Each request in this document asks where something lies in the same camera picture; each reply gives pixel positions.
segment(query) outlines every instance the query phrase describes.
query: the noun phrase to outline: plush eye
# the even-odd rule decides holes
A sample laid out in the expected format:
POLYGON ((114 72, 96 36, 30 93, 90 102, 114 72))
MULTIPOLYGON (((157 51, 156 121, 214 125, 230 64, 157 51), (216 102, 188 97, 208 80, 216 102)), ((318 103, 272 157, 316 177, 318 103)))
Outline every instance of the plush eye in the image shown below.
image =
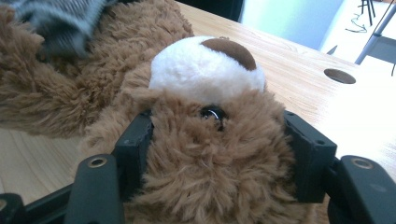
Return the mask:
POLYGON ((227 114, 217 105, 207 105, 201 109, 202 118, 209 119, 212 116, 219 125, 218 131, 222 132, 224 130, 223 119, 227 119, 227 114))

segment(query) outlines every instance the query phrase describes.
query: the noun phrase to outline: brown plush toy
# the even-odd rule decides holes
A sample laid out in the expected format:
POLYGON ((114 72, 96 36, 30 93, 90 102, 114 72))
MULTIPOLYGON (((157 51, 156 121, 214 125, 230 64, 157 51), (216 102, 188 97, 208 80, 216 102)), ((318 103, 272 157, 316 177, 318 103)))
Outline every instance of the brown plush toy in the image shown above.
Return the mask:
POLYGON ((314 207, 293 197, 284 107, 244 47, 185 38, 191 26, 171 0, 115 5, 85 60, 41 63, 42 38, 26 29, 2 8, 0 126, 82 135, 89 157, 110 153, 151 109, 146 183, 125 204, 128 222, 319 223, 314 207))

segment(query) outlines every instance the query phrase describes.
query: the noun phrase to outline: wooden table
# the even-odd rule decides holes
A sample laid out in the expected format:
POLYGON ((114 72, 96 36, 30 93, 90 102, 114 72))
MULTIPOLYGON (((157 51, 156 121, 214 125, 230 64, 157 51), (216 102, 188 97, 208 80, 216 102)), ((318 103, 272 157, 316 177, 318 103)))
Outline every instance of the wooden table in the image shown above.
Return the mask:
MULTIPOLYGON (((247 47, 266 74, 268 89, 338 145, 337 156, 379 162, 396 180, 396 82, 289 41, 180 4, 196 35, 227 36, 247 47), (356 78, 342 84, 324 74, 338 69, 356 78)), ((25 203, 72 182, 78 138, 67 140, 0 130, 0 192, 17 192, 25 203)))

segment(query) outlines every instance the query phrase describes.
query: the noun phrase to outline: chair leg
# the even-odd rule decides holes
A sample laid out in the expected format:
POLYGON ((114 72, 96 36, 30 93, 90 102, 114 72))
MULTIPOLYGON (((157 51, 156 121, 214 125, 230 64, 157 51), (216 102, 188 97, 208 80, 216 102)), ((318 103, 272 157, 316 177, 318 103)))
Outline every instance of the chair leg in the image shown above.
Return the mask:
POLYGON ((364 12, 364 1, 365 0, 361 0, 361 15, 363 15, 364 12))
POLYGON ((373 25, 373 20, 371 18, 370 0, 367 0, 367 9, 369 11, 370 26, 373 25))
POLYGON ((370 4, 371 4, 373 15, 374 15, 374 18, 375 18, 375 10, 374 10, 374 5, 373 5, 373 0, 370 0, 370 4))

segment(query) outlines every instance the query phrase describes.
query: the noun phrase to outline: black plastic bracket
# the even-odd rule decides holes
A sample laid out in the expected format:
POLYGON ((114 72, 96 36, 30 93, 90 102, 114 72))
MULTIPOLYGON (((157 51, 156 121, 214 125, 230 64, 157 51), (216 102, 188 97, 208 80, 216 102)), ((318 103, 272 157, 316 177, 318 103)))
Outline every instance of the black plastic bracket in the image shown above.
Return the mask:
POLYGON ((65 224, 124 223, 116 160, 97 155, 82 161, 67 205, 65 224))
POLYGON ((27 220, 26 210, 20 195, 0 194, 0 223, 18 224, 27 220))
POLYGON ((143 186, 146 157, 154 126, 151 112, 137 115, 117 141, 113 155, 117 159, 120 192, 123 201, 130 201, 143 186))
POLYGON ((337 145, 296 114, 285 110, 284 117, 296 160, 296 198, 300 203, 322 203, 325 191, 320 179, 332 165, 337 145))
POLYGON ((344 156, 337 171, 356 223, 396 223, 396 185, 384 168, 366 158, 344 156))

